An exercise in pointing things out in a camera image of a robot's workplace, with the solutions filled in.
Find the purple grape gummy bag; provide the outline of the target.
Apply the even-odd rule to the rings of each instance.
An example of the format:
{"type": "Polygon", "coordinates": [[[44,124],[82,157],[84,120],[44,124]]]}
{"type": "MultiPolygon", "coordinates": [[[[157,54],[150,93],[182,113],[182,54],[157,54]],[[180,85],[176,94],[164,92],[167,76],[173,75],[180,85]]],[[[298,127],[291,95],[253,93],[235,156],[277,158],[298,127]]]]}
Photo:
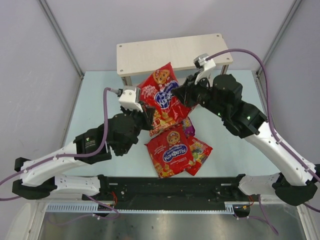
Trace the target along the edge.
{"type": "Polygon", "coordinates": [[[182,121],[182,128],[187,138],[195,136],[196,130],[189,117],[182,121]]]}

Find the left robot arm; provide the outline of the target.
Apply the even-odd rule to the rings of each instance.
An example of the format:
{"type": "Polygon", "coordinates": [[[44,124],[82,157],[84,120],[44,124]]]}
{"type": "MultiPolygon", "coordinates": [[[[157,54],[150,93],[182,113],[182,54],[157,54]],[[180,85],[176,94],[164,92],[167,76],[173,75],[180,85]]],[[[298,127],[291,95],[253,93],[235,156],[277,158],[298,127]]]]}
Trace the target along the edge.
{"type": "Polygon", "coordinates": [[[145,105],[142,111],[122,107],[121,113],[47,156],[37,160],[17,158],[14,169],[19,179],[12,183],[12,192],[27,200],[44,199],[53,193],[81,194],[83,199],[106,195],[110,191],[106,176],[67,176],[64,172],[127,154],[138,143],[142,130],[153,129],[155,110],[145,105]]]}

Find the white two-tier wooden shelf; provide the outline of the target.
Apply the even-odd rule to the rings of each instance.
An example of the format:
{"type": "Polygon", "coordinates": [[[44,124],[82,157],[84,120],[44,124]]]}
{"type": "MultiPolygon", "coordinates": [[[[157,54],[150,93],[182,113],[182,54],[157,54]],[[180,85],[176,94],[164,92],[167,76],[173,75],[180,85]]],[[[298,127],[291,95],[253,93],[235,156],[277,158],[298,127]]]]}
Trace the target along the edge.
{"type": "Polygon", "coordinates": [[[174,71],[192,70],[196,57],[227,49],[220,33],[120,43],[116,46],[117,74],[124,85],[131,85],[131,77],[151,74],[167,63],[174,71]]]}

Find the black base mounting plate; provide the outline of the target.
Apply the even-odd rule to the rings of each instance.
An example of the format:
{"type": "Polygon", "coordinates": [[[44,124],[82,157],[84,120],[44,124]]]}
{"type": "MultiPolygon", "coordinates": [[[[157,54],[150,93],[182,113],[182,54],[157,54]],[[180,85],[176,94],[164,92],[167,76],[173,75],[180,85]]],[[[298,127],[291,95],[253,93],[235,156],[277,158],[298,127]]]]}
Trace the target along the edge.
{"type": "Polygon", "coordinates": [[[250,205],[254,194],[239,189],[237,177],[106,177],[99,175],[100,187],[93,199],[115,200],[118,210],[205,211],[223,210],[226,202],[250,205]]]}

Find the red assorted gummy bag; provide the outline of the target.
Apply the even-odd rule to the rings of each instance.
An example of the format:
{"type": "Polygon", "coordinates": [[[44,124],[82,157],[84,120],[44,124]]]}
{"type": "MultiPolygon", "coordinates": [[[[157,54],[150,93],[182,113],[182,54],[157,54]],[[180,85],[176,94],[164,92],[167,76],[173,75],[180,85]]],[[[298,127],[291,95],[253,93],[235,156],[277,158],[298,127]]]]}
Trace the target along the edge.
{"type": "Polygon", "coordinates": [[[194,136],[189,136],[187,142],[192,158],[188,160],[185,171],[190,175],[195,176],[210,156],[213,148],[194,136]]]}

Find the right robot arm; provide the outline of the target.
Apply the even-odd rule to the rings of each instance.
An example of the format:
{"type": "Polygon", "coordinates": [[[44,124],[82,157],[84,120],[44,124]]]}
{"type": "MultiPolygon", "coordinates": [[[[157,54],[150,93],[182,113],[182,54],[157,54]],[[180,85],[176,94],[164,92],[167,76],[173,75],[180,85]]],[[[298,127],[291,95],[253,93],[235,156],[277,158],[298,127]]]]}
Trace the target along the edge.
{"type": "Polygon", "coordinates": [[[238,184],[241,192],[247,196],[276,196],[291,206],[307,203],[318,190],[320,166],[306,159],[298,162],[296,151],[283,146],[285,141],[276,137],[267,116],[243,101],[242,91],[242,84],[231,74],[223,74],[213,79],[212,86],[206,77],[196,81],[196,75],[190,75],[171,92],[184,106],[201,105],[220,117],[232,135],[252,144],[278,168],[279,173],[273,175],[243,175],[238,184]]]}

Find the red Konfety candy bag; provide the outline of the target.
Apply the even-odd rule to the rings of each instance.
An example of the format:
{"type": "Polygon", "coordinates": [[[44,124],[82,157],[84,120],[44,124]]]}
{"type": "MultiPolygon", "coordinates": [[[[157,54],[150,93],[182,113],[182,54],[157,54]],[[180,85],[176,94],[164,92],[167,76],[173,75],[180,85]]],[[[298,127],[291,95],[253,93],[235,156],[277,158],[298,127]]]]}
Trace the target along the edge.
{"type": "Polygon", "coordinates": [[[159,178],[178,175],[194,165],[194,157],[181,125],[162,132],[145,146],[159,178]]]}
{"type": "Polygon", "coordinates": [[[151,137],[181,123],[193,111],[193,107],[184,106],[173,95],[172,90],[179,86],[170,62],[137,85],[140,89],[140,101],[155,107],[153,129],[149,131],[151,137]]]}

